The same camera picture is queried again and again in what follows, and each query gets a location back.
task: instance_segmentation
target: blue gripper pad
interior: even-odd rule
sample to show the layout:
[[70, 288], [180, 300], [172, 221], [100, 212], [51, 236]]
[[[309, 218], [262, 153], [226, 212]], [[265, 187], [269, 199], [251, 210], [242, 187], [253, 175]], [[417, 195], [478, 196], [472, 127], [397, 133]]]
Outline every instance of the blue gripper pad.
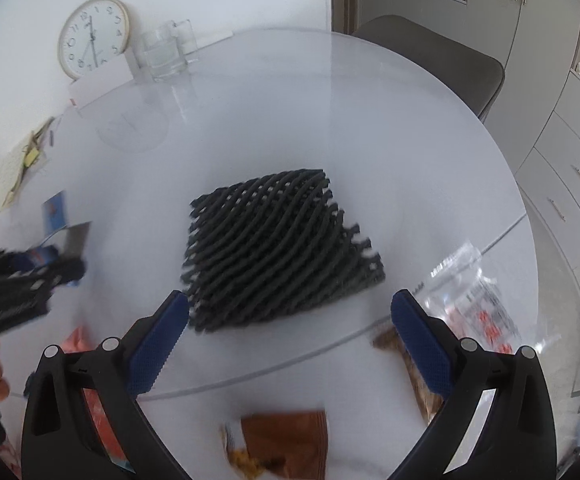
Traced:
[[155, 314], [157, 319], [128, 361], [126, 391], [130, 396], [150, 391], [187, 326], [189, 308], [185, 294], [179, 293]]
[[431, 332], [420, 305], [407, 293], [399, 291], [392, 298], [392, 323], [403, 339], [407, 351], [432, 393], [447, 400], [452, 393], [452, 364]]

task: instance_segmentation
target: paper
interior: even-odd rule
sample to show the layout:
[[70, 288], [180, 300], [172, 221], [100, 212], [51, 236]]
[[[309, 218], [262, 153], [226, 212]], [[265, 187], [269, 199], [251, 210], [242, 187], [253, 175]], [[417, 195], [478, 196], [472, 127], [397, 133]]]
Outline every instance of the paper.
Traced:
[[0, 211], [14, 199], [23, 176], [23, 161], [28, 154], [32, 134], [26, 135], [0, 163]]

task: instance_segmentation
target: blue card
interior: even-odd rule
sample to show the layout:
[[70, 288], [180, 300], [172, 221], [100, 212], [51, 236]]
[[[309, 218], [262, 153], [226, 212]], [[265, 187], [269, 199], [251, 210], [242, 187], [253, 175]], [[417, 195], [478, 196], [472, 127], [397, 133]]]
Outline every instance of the blue card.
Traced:
[[49, 236], [67, 226], [65, 220], [63, 191], [57, 193], [50, 200], [44, 202], [43, 213], [46, 236]]

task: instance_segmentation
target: gray chair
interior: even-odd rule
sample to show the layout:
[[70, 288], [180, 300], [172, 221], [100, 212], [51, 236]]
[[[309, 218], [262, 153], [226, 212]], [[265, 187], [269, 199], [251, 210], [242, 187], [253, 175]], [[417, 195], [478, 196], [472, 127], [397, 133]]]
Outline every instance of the gray chair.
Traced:
[[503, 86], [505, 69], [493, 57], [449, 40], [401, 16], [381, 16], [353, 36], [401, 54], [452, 89], [481, 121]]

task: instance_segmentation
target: black non-slip mat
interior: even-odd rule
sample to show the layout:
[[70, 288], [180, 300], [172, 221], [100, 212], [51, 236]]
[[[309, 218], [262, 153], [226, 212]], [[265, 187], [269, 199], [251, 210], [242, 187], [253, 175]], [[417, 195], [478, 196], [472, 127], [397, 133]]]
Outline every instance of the black non-slip mat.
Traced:
[[286, 171], [192, 202], [182, 280], [196, 330], [289, 316], [385, 279], [328, 186], [322, 170]]

